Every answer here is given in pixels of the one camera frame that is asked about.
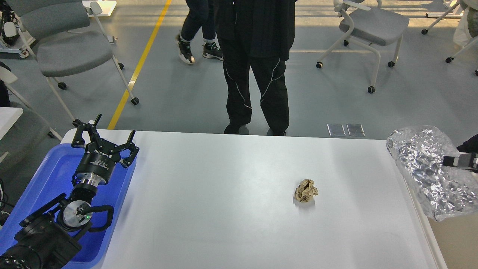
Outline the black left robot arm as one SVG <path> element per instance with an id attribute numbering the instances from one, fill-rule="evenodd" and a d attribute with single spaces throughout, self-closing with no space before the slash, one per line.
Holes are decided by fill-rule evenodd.
<path id="1" fill-rule="evenodd" d="M 46 155 L 1 231 L 2 269 L 85 269 L 103 256 L 133 176 L 135 130 L 117 145 L 77 120 Z"/>

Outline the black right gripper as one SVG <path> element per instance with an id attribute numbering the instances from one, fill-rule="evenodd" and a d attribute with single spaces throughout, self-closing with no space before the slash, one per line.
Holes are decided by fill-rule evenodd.
<path id="1" fill-rule="evenodd" d="M 478 172 L 478 134 L 469 138 L 456 149 L 464 152 L 458 157 L 444 156 L 443 166 L 457 167 L 462 170 L 468 170 L 474 173 Z"/>

